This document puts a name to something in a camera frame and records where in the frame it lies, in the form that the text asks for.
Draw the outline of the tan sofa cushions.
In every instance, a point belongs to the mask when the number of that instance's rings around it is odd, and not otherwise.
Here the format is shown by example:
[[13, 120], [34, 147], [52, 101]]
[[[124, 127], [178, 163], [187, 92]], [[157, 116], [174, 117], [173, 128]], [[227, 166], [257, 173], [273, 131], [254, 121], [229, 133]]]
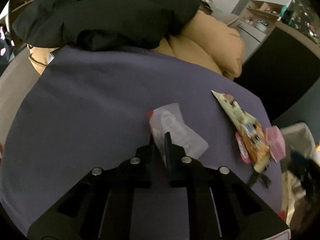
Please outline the tan sofa cushions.
[[179, 35], [162, 38], [153, 51], [234, 80], [242, 73], [245, 44], [237, 30], [199, 10]]

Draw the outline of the dark blue cabinet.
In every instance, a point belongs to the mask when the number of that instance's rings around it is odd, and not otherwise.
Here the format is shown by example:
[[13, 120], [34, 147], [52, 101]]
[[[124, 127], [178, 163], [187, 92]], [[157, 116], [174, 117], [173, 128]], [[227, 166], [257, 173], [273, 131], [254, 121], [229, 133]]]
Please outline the dark blue cabinet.
[[304, 122], [319, 138], [319, 56], [294, 36], [274, 28], [235, 81], [260, 98], [273, 124]]

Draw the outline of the pink checkered box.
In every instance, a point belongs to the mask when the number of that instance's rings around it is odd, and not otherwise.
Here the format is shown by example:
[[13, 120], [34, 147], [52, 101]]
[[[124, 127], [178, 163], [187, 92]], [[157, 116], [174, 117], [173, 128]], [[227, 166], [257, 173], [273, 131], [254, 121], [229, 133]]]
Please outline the pink checkered box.
[[266, 142], [270, 147], [270, 154], [275, 163], [286, 157], [285, 140], [277, 126], [265, 129]]

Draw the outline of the translucent white plastic wrapper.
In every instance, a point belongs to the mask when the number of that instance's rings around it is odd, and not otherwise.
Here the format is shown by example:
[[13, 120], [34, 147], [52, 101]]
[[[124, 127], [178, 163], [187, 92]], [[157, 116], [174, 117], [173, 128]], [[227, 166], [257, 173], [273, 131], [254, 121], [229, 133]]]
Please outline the translucent white plastic wrapper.
[[185, 124], [178, 103], [150, 110], [147, 117], [163, 161], [166, 161], [164, 137], [167, 132], [170, 133], [172, 143], [183, 147], [186, 155], [191, 158], [199, 159], [208, 150], [208, 143]]

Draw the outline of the white trash bag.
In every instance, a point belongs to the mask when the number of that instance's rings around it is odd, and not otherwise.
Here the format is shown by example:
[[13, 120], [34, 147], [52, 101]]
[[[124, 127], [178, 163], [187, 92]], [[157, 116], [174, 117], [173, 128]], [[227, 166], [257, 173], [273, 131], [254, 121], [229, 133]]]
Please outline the white trash bag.
[[281, 128], [281, 135], [285, 140], [286, 157], [280, 161], [281, 172], [288, 170], [288, 165], [291, 160], [291, 153], [298, 152], [308, 159], [312, 159], [317, 163], [316, 143], [308, 126], [299, 122], [294, 125]]

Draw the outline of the orange cartoon snack bag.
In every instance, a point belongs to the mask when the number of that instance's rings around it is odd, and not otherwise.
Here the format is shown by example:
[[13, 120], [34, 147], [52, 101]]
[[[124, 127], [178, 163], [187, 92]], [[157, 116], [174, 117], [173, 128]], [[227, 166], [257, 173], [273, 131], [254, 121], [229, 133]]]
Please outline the orange cartoon snack bag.
[[216, 91], [212, 91], [212, 94], [236, 127], [254, 170], [262, 173], [270, 162], [271, 151], [261, 124], [254, 116], [243, 110], [230, 94]]

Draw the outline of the black jacket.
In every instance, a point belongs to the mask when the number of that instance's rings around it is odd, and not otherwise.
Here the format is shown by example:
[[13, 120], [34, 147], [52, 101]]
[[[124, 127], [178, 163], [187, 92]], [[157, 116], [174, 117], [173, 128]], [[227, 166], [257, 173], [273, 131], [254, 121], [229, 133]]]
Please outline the black jacket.
[[196, 15], [198, 0], [35, 0], [13, 23], [38, 48], [154, 49]]

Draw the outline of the purple table cloth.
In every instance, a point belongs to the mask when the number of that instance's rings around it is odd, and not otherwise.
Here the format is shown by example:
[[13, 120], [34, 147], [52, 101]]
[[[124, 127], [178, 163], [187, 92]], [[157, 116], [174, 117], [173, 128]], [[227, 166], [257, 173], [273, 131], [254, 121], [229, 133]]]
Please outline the purple table cloth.
[[[28, 239], [99, 239], [106, 171], [149, 143], [148, 111], [178, 103], [185, 124], [209, 145], [196, 160], [215, 172], [221, 239], [289, 239], [277, 214], [280, 184], [269, 191], [246, 184], [252, 170], [241, 163], [235, 129], [212, 91], [230, 94], [268, 125], [258, 97], [206, 68], [141, 49], [61, 49], [7, 136], [5, 211]], [[155, 189], [135, 199], [129, 239], [190, 239], [186, 189], [169, 185], [165, 161], [157, 174]]]

